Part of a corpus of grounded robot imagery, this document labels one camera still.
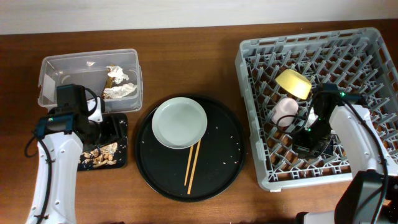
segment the plastic container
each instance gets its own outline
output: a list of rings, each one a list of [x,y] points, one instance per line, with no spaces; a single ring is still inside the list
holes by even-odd
[[[48,110],[57,106],[57,86],[67,84],[83,85],[101,96],[109,65],[118,65],[129,76],[120,85],[133,83],[136,90],[128,96],[105,100],[105,112],[132,112],[142,106],[142,74],[138,54],[134,49],[104,50],[77,54],[50,56],[43,59],[40,70],[41,87],[38,104]]]
[[[332,156],[306,160],[292,150],[291,136],[278,133],[271,120],[272,109],[287,92],[275,78],[288,68],[304,75],[313,88],[332,82],[344,91],[367,94],[375,129],[398,163],[398,74],[377,29],[245,40],[239,46],[235,66],[248,112],[257,180],[264,190],[278,192],[352,179],[337,135],[333,135],[336,145]],[[295,100],[298,114],[305,115],[310,101]],[[287,131],[295,125],[301,124],[291,124]]]

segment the round black tray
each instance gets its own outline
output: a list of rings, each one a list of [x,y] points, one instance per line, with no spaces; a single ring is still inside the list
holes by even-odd
[[[207,115],[191,194],[187,194],[189,179],[184,186],[190,148],[170,149],[156,140],[152,131],[156,109],[147,115],[138,132],[136,161],[146,182],[158,193],[181,202],[199,202],[222,193],[234,182],[243,167],[246,145],[240,122],[225,105],[203,96],[183,97],[198,102]]]

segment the black tray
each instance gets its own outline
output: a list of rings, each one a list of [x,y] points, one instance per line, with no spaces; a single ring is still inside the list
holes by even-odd
[[[246,158],[246,145],[240,122],[225,105],[203,96],[183,97],[198,102],[208,122],[201,139],[191,194],[187,194],[189,179],[184,186],[190,148],[170,149],[156,140],[152,131],[156,109],[147,115],[138,132],[136,161],[146,182],[158,193],[181,202],[199,202],[222,193],[234,182]]]
[[[93,167],[93,160],[85,163],[85,157],[83,153],[80,155],[80,163],[78,164],[77,171],[86,171],[86,170],[101,170],[101,169],[117,169],[122,168],[127,164],[127,116],[124,113],[113,113],[113,114],[103,114],[103,117],[113,116],[119,123],[120,131],[122,138],[117,141],[118,149],[113,155],[116,163],[113,165],[102,165],[100,167]]]

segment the wooden chopstick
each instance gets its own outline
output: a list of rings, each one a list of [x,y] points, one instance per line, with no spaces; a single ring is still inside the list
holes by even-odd
[[[198,160],[198,153],[199,153],[200,141],[201,141],[201,140],[198,141],[197,152],[195,153],[195,158],[194,158],[194,160],[193,160],[191,178],[190,178],[190,180],[189,180],[189,186],[188,186],[188,193],[187,193],[187,194],[191,194],[191,188],[192,188],[192,182],[193,182],[193,175],[195,174],[195,168],[197,167],[197,160]]]
[[[191,149],[190,149],[190,151],[189,151],[188,165],[187,165],[187,172],[185,173],[184,186],[187,185],[187,179],[188,179],[188,173],[189,173],[189,166],[191,165],[192,152],[193,152],[193,145],[191,145]]]

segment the crumpled paper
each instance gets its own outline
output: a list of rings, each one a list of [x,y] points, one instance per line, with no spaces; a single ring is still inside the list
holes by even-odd
[[[103,96],[105,99],[122,98],[136,90],[137,85],[132,83],[124,84],[122,86],[115,86],[112,88],[105,88]]]
[[[113,78],[113,82],[120,84],[123,80],[129,80],[129,76],[123,73],[123,68],[120,66],[107,66],[110,70],[108,76]]]

